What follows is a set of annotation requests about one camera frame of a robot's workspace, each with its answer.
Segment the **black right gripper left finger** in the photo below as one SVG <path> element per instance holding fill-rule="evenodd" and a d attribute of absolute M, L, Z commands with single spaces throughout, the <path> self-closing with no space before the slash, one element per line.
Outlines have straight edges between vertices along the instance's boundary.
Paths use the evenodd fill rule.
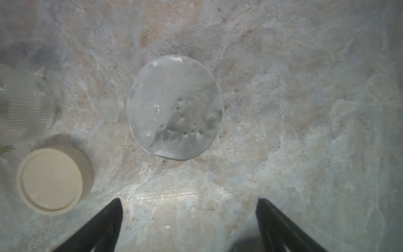
<path fill-rule="evenodd" d="M 120 234 L 122 220 L 121 200 L 115 198 L 55 251 L 113 252 Z"/>

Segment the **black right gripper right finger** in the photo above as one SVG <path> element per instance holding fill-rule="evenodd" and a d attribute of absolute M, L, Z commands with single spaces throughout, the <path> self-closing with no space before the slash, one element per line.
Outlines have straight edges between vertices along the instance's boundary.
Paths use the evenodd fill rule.
<path fill-rule="evenodd" d="M 327 251 L 266 198 L 259 199 L 256 217 L 267 252 Z"/>

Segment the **beige jar lid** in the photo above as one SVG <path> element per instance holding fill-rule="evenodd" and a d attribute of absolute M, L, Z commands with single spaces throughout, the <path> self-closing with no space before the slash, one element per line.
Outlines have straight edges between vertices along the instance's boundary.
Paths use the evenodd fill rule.
<path fill-rule="evenodd" d="M 94 182 L 90 160 L 79 149 L 60 144 L 27 155 L 16 174 L 20 197 L 33 211 L 55 216 L 71 211 Z"/>

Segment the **glass jar with tea leaves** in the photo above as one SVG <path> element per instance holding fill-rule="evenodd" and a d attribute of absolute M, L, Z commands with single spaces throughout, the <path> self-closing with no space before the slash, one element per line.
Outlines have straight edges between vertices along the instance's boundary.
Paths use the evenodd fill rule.
<path fill-rule="evenodd" d="M 1 146 L 36 141 L 56 119 L 56 102 L 43 78 L 1 64 Z"/>

